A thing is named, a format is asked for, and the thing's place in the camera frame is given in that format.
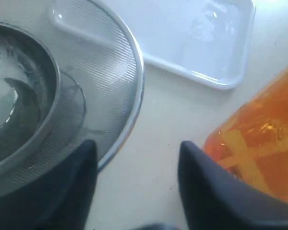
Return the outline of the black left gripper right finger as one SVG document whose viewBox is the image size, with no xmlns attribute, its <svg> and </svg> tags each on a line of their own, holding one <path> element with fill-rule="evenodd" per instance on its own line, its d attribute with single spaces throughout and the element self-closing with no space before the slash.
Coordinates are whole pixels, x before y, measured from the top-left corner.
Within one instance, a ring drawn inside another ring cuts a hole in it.
<svg viewBox="0 0 288 230">
<path fill-rule="evenodd" d="M 191 230 L 288 230 L 288 204 L 236 179 L 191 141 L 180 145 L 180 197 Z"/>
</svg>

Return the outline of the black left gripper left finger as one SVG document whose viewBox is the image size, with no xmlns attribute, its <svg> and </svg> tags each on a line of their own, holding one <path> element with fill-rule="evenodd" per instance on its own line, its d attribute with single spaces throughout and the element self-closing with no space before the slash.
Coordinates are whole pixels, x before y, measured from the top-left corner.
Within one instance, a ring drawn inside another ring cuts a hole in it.
<svg viewBox="0 0 288 230">
<path fill-rule="evenodd" d="M 0 230 L 83 230 L 96 181 L 96 143 L 85 140 L 46 174 L 0 197 Z"/>
</svg>

